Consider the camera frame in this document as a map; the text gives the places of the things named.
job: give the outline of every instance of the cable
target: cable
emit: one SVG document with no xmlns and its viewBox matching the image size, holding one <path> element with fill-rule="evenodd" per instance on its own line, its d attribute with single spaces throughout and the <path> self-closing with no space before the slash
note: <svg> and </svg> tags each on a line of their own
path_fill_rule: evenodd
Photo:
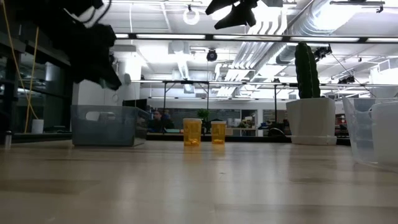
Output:
<svg viewBox="0 0 398 224">
<path fill-rule="evenodd" d="M 99 16 L 99 18 L 97 18 L 97 20 L 95 20 L 94 25 L 97 24 L 100 20 L 102 20 L 102 18 L 106 15 L 106 13 L 108 13 L 109 9 L 111 8 L 111 5 L 112 5 L 112 0 L 109 0 L 109 3 L 106 6 L 105 11 Z"/>
<path fill-rule="evenodd" d="M 91 22 L 91 21 L 94 19 L 95 12 L 96 12 L 96 9 L 94 8 L 94 9 L 93 9 L 93 12 L 91 13 L 90 18 L 88 18 L 88 19 L 85 20 L 85 21 L 80 21 L 80 22 L 82 22 L 82 23 L 84 23 L 84 24 Z"/>
<path fill-rule="evenodd" d="M 12 43 L 11 31 L 10 31 L 10 25 L 8 23 L 7 10 L 6 10 L 6 1 L 5 0 L 2 1 L 2 9 L 3 9 L 3 12 L 4 12 L 4 20 L 6 21 L 8 40 L 9 40 L 10 47 L 11 47 L 11 54 L 12 54 L 12 57 L 14 59 L 14 63 L 15 63 L 15 66 L 16 66 L 16 70 L 17 70 L 19 81 L 21 82 L 22 89 L 24 90 L 25 96 L 28 99 L 28 96 L 27 96 L 27 93 L 26 93 L 26 90 L 25 90 L 25 85 L 24 85 L 24 82 L 22 81 L 21 73 L 19 71 L 19 67 L 18 67 L 18 63 L 17 63 L 17 57 L 16 57 L 15 51 L 14 51 L 14 44 Z M 32 105 L 29 103 L 27 106 L 28 106 L 28 108 L 29 107 L 31 108 L 32 114 L 34 115 L 34 117 L 36 119 L 38 119 L 37 115 L 35 114 L 35 111 L 33 110 Z"/>
<path fill-rule="evenodd" d="M 85 20 L 85 21 L 80 21 L 78 18 L 76 18 L 74 15 L 72 15 L 68 10 L 66 10 L 66 9 L 63 9 L 63 10 L 64 10 L 74 21 L 76 21 L 76 22 L 81 22 L 81 23 L 83 23 L 83 24 L 86 24 L 86 23 L 91 22 L 91 21 L 94 19 L 95 12 L 96 12 L 96 9 L 93 9 L 93 12 L 91 13 L 90 18 L 88 18 L 88 19 Z"/>
<path fill-rule="evenodd" d="M 335 57 L 335 55 L 331 54 L 331 56 L 333 56 L 333 57 L 336 59 L 336 61 L 343 67 L 344 70 L 346 70 L 347 73 L 349 73 L 350 75 L 352 75 L 352 74 L 347 70 L 347 68 L 344 67 L 344 65 L 343 65 L 339 60 L 337 60 L 337 58 Z M 360 83 L 360 82 L 355 78 L 354 75 L 353 75 L 353 77 L 354 77 L 355 81 L 357 81 L 360 85 L 362 85 L 363 88 L 364 88 L 366 91 L 368 91 L 370 94 L 372 94 L 372 96 L 374 96 L 374 97 L 376 98 L 376 96 L 375 96 L 373 93 L 371 93 L 370 90 L 369 90 L 368 88 L 366 88 L 366 86 L 364 86 L 364 84 Z"/>
<path fill-rule="evenodd" d="M 32 85 L 33 85 L 33 76 L 35 74 L 35 66 L 36 66 L 36 53 L 37 53 L 37 43 L 39 39 L 39 27 L 36 28 L 36 38 L 35 38 L 35 49 L 33 53 L 33 65 L 32 65 L 32 74 L 30 75 L 30 87 L 29 87 L 29 98 L 27 99 L 27 104 L 30 104 L 30 101 L 32 99 Z M 27 132 L 27 125 L 29 123 L 29 106 L 26 109 L 26 122 L 25 122 L 25 133 Z"/>
</svg>

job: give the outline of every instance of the person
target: person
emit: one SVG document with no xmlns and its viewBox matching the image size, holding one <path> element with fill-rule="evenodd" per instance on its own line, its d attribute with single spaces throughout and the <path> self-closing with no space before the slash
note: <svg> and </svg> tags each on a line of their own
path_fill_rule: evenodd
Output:
<svg viewBox="0 0 398 224">
<path fill-rule="evenodd" d="M 150 132 L 161 133 L 163 129 L 173 129 L 173 122 L 162 116 L 160 111 L 154 111 L 154 119 L 148 122 L 148 129 Z"/>
</svg>

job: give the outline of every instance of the table surface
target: table surface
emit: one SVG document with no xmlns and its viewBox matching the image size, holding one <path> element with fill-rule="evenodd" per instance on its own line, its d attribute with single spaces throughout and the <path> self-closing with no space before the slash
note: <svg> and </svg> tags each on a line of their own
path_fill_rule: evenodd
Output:
<svg viewBox="0 0 398 224">
<path fill-rule="evenodd" d="M 1 223 L 397 223 L 398 175 L 345 146 L 226 143 L 0 152 Z"/>
</svg>

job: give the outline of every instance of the white planter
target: white planter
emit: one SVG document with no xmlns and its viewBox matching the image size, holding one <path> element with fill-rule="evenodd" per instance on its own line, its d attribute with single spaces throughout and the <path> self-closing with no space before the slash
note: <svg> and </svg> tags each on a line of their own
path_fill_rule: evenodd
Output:
<svg viewBox="0 0 398 224">
<path fill-rule="evenodd" d="M 336 106 L 329 98 L 286 103 L 293 144 L 335 145 Z"/>
</svg>

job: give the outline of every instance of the black camera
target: black camera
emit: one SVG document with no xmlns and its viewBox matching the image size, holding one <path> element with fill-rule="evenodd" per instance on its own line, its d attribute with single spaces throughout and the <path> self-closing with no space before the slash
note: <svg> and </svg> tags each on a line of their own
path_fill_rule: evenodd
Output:
<svg viewBox="0 0 398 224">
<path fill-rule="evenodd" d="M 209 52 L 207 53 L 207 61 L 208 62 L 214 62 L 217 60 L 217 53 L 215 49 L 210 49 Z"/>
</svg>

